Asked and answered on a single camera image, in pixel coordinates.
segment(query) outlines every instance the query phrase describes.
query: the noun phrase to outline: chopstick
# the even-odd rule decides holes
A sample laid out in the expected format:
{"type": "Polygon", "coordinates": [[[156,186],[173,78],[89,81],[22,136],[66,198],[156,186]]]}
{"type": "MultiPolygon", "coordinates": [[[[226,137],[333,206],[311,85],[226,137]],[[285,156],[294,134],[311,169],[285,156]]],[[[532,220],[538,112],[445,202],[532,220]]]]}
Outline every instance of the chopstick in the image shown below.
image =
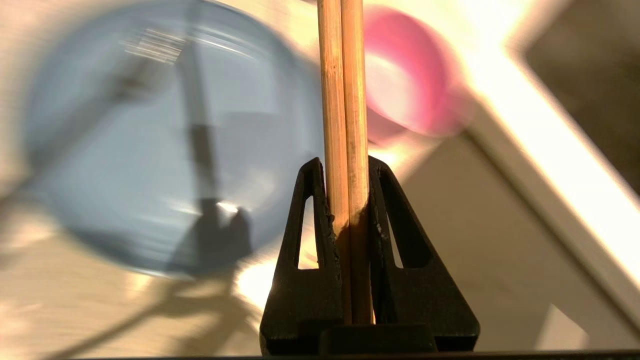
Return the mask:
{"type": "Polygon", "coordinates": [[[371,323],[362,0],[319,0],[324,151],[347,323],[371,323]]]}
{"type": "Polygon", "coordinates": [[[364,80],[362,0],[342,0],[342,67],[349,174],[349,242],[351,244],[351,316],[371,323],[369,275],[369,157],[364,80]]]}

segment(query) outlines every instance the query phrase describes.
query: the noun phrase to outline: beige surface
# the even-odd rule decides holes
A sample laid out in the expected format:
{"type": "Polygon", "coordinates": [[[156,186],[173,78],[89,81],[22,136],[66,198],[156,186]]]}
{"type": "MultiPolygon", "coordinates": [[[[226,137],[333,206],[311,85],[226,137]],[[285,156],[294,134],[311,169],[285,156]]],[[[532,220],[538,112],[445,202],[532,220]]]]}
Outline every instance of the beige surface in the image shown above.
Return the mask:
{"type": "MultiPolygon", "coordinates": [[[[87,14],[128,0],[1,1],[0,186],[8,188],[25,172],[14,135],[24,86],[39,54],[87,14]]],[[[317,58],[313,4],[227,2],[270,25],[295,51],[317,58]]],[[[472,53],[509,33],[530,3],[405,0],[394,6],[427,20],[457,51],[472,53]],[[493,17],[490,27],[469,16],[496,6],[504,16],[493,17]]],[[[445,151],[449,155],[434,160],[443,161],[439,166],[449,173],[433,177],[436,170],[425,170],[420,161],[436,143],[405,134],[371,152],[392,165],[400,179],[416,168],[425,172],[409,179],[407,192],[483,325],[479,348],[533,348],[551,304],[587,332],[590,347],[638,347],[637,336],[607,299],[554,247],[486,164],[474,160],[464,142],[455,140],[445,151]],[[416,190],[422,187],[431,190],[416,190]],[[474,197],[477,193],[484,197],[474,197]],[[509,226],[503,216],[511,218],[509,226]]],[[[17,209],[12,216],[16,223],[0,243],[0,359],[259,353],[257,326],[277,249],[199,282],[153,279],[77,248],[37,209],[17,209]]]]}

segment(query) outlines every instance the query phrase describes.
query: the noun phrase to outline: blurry pink object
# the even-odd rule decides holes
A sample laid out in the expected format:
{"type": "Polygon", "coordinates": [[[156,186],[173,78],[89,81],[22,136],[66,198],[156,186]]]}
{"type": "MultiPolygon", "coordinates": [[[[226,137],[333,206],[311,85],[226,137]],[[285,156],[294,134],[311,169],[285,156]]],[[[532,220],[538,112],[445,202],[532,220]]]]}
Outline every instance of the blurry pink object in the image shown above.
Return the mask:
{"type": "Polygon", "coordinates": [[[430,136],[455,133],[461,124],[452,111],[454,74],[435,31],[379,7],[365,10],[364,29],[369,139],[402,127],[430,136]]]}

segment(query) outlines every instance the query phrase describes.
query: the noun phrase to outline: bamboo skewer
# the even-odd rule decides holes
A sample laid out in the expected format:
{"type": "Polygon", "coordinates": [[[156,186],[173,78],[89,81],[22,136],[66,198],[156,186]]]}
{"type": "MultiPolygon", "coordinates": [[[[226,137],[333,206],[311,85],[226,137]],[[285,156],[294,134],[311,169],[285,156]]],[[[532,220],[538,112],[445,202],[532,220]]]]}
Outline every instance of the bamboo skewer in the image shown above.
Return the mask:
{"type": "Polygon", "coordinates": [[[318,1],[318,30],[323,93],[326,192],[329,208],[334,216],[333,231],[337,236],[336,242],[340,254],[345,321],[351,323],[349,177],[344,120],[340,0],[318,1]]]}
{"type": "Polygon", "coordinates": [[[347,323],[371,323],[362,0],[319,0],[324,151],[347,323]]]}
{"type": "Polygon", "coordinates": [[[369,274],[369,157],[364,78],[362,0],[342,0],[342,66],[349,175],[349,242],[351,244],[351,316],[371,323],[369,274]]]}

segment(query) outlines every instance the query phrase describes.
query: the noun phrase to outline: black holder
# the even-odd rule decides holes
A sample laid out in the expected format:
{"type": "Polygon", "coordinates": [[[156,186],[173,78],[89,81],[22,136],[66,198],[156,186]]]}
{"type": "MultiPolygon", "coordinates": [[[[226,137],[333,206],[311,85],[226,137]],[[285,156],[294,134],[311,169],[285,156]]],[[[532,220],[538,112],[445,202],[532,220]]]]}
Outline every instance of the black holder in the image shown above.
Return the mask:
{"type": "Polygon", "coordinates": [[[400,184],[369,157],[369,243],[375,325],[344,325],[333,216],[318,158],[298,172],[260,325],[263,355],[471,351],[479,324],[420,225],[400,184]],[[305,201],[314,198],[318,269],[299,270],[305,201]],[[393,230],[403,267],[396,266],[393,230]]]}

